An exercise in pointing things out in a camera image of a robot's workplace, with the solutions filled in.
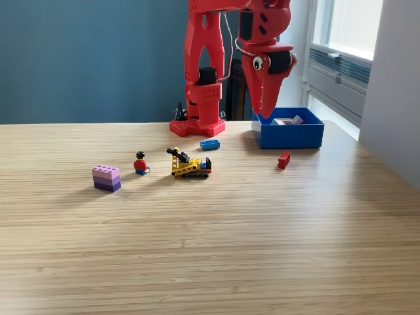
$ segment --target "lego bulldozer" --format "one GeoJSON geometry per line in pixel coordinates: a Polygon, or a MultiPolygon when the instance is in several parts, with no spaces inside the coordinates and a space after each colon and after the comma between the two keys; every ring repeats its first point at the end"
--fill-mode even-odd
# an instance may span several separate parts
{"type": "Polygon", "coordinates": [[[207,157],[202,159],[189,157],[184,152],[179,153],[178,148],[168,148],[168,154],[172,155],[172,175],[183,179],[206,179],[211,173],[211,161],[207,157]]]}

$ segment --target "blue wall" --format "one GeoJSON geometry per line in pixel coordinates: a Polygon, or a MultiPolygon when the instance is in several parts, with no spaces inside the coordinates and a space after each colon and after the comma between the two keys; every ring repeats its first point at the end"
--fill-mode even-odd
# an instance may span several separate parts
{"type": "Polygon", "coordinates": [[[169,121],[187,18],[187,0],[0,0],[0,123],[169,121]]]}

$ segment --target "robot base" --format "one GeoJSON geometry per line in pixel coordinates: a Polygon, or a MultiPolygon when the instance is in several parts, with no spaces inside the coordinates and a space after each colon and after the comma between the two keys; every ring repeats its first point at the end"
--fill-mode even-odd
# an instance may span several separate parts
{"type": "Polygon", "coordinates": [[[206,135],[207,137],[214,137],[224,131],[226,129],[226,125],[223,120],[219,119],[217,125],[213,127],[198,129],[193,121],[172,120],[169,124],[169,128],[180,137],[186,137],[188,135],[206,135]]]}

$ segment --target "blue plastic bin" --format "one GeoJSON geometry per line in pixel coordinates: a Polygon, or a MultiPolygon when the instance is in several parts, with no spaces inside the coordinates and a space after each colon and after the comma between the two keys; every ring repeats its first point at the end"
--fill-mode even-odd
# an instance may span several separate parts
{"type": "Polygon", "coordinates": [[[252,113],[252,130],[262,149],[321,148],[324,124],[306,107],[276,108],[268,119],[252,113]],[[271,125],[274,118],[294,118],[304,125],[271,125]]]}

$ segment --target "purple lego brick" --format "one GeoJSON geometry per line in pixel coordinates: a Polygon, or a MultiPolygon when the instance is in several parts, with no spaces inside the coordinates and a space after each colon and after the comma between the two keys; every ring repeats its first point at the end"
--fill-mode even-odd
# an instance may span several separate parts
{"type": "Polygon", "coordinates": [[[103,177],[93,177],[93,182],[97,182],[98,184],[108,185],[108,186],[115,186],[118,182],[120,182],[121,179],[119,176],[117,176],[114,179],[107,179],[103,177]]]}
{"type": "Polygon", "coordinates": [[[92,169],[94,177],[102,177],[103,179],[114,179],[119,176],[119,168],[107,165],[97,165],[92,169]]]}
{"type": "Polygon", "coordinates": [[[121,188],[121,182],[118,182],[114,186],[108,186],[108,185],[104,185],[104,184],[99,184],[98,182],[94,182],[93,186],[96,189],[106,190],[107,192],[116,192],[117,190],[119,190],[121,188]]]}

